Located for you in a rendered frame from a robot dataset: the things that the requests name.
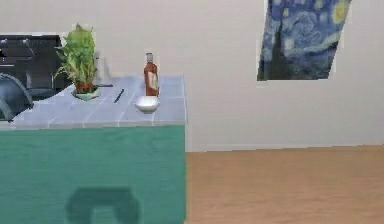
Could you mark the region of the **blue swirl wall painting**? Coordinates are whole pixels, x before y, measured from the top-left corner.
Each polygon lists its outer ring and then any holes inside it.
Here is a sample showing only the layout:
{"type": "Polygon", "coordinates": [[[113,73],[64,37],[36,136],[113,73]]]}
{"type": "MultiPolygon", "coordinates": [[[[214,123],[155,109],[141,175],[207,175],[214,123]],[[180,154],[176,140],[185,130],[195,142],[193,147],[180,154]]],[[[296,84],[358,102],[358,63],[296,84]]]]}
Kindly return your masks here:
{"type": "Polygon", "coordinates": [[[328,79],[352,0],[268,0],[257,79],[328,79]]]}

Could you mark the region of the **green kitchen counter cabinet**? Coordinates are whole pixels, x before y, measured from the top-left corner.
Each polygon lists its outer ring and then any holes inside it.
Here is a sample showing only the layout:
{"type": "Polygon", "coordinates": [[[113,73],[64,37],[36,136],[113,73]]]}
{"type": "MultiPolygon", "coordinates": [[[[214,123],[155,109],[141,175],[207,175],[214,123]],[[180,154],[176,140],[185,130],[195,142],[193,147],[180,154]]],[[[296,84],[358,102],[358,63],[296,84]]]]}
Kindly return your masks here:
{"type": "Polygon", "coordinates": [[[184,224],[184,80],[159,84],[152,113],[135,107],[143,79],[127,76],[88,102],[67,87],[0,121],[0,224],[184,224]]]}

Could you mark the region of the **black coffee machine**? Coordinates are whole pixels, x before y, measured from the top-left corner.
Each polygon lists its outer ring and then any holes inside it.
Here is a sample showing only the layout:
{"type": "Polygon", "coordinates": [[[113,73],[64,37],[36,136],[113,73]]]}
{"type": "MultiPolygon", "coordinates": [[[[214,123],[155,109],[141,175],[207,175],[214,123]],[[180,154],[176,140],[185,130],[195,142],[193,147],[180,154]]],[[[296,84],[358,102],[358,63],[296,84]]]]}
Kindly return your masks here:
{"type": "Polygon", "coordinates": [[[17,78],[33,100],[50,98],[72,84],[56,75],[61,46],[59,35],[0,35],[0,73],[17,78]]]}

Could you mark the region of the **white bowl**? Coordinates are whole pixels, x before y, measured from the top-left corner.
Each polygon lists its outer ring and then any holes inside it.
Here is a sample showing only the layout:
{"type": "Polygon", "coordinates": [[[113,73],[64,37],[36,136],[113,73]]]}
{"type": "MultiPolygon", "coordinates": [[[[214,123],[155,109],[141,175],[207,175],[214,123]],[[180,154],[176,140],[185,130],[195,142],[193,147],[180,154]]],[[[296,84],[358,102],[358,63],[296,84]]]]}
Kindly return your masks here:
{"type": "Polygon", "coordinates": [[[135,101],[135,107],[142,112],[153,112],[160,105],[157,96],[140,96],[135,101]]]}

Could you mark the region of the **red sauce bottle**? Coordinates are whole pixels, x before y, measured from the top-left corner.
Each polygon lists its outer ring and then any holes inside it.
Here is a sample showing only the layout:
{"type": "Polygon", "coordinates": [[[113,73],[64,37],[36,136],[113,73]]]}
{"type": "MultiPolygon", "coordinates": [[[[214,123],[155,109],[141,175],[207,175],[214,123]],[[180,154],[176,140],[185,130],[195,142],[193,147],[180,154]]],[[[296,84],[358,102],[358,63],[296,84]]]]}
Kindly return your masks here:
{"type": "Polygon", "coordinates": [[[146,54],[147,64],[144,68],[145,86],[147,96],[159,95],[157,65],[154,63],[153,54],[146,54]]]}

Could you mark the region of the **green potted house plant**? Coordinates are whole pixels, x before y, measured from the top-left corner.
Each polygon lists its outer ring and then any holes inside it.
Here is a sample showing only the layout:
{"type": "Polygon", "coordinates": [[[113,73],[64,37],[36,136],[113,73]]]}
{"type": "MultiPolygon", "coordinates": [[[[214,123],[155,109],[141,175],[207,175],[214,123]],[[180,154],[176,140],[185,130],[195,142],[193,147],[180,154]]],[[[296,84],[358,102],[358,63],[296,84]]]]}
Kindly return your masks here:
{"type": "Polygon", "coordinates": [[[74,85],[72,95],[89,101],[99,96],[98,87],[93,84],[96,77],[96,51],[92,35],[93,28],[87,29],[77,23],[64,36],[65,45],[56,48],[60,67],[54,77],[64,74],[74,85]]]}

